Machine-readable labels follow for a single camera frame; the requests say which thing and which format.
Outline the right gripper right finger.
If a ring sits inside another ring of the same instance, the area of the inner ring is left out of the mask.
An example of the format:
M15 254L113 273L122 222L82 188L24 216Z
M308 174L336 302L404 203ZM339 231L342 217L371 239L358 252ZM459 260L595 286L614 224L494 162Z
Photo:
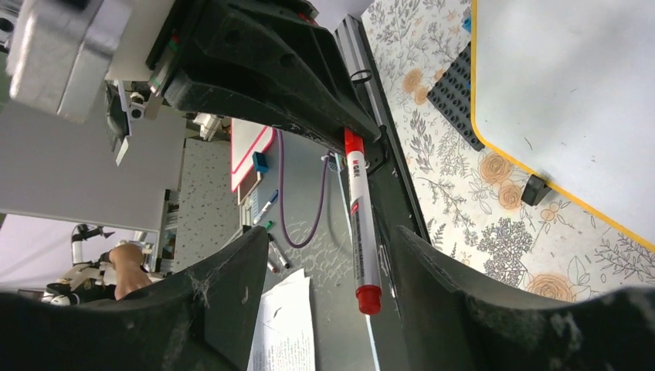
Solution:
M652 370L654 291L568 303L513 288L404 226L392 275L413 370Z

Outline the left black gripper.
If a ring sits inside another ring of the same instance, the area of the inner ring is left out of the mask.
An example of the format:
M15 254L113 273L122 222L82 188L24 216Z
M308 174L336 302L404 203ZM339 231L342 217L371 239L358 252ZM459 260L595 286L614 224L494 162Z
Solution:
M180 111L217 114L344 151L378 125L307 1L156 1L120 42L114 79L147 81Z

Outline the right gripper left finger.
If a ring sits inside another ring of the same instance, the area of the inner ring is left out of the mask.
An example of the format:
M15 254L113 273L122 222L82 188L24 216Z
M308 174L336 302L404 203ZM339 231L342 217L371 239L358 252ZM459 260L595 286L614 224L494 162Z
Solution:
M244 370L267 273L254 227L119 301L55 306L1 296L3 370Z

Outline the red whiteboard marker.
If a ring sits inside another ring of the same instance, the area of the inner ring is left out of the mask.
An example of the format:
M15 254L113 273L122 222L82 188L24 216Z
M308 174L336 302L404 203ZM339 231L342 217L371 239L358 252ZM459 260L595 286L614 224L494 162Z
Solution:
M376 315L381 311L382 289L378 272L377 243L368 186L364 143L353 131L344 131L350 196L349 217L355 269L355 297L359 311Z

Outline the yellow framed whiteboard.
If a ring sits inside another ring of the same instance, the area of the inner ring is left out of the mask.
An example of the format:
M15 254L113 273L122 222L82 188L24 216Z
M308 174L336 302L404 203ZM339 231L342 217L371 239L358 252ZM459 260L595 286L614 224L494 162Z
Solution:
M654 246L654 3L475 1L473 129Z

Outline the black whiteboard foot clip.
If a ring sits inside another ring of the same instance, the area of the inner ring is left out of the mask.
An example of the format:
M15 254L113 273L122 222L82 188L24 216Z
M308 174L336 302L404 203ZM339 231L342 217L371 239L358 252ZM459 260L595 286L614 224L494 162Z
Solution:
M530 175L521 194L521 201L528 206L537 206L551 191L547 182L536 175Z

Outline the floral table mat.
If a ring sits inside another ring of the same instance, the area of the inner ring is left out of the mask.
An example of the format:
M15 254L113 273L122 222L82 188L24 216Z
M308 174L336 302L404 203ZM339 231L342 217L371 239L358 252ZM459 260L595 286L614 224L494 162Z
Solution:
M433 246L507 285L585 301L654 283L653 252L555 192L521 200L528 174L476 151L429 91L468 44L468 1L375 1L362 21Z

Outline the dark grey building baseplate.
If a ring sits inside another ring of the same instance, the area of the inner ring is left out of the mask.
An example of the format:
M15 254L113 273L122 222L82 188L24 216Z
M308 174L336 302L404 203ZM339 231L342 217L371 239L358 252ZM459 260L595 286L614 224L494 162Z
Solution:
M471 121L471 60L471 43L468 43L427 98L473 150L482 151L485 145L475 134Z

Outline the light blue building brick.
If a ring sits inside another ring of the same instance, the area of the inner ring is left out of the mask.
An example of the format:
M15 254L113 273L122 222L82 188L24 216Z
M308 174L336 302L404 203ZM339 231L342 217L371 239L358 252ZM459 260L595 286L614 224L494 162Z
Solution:
M471 28L472 28L472 21L471 17L467 17L463 20L462 23L463 29L465 29L468 33L471 33Z

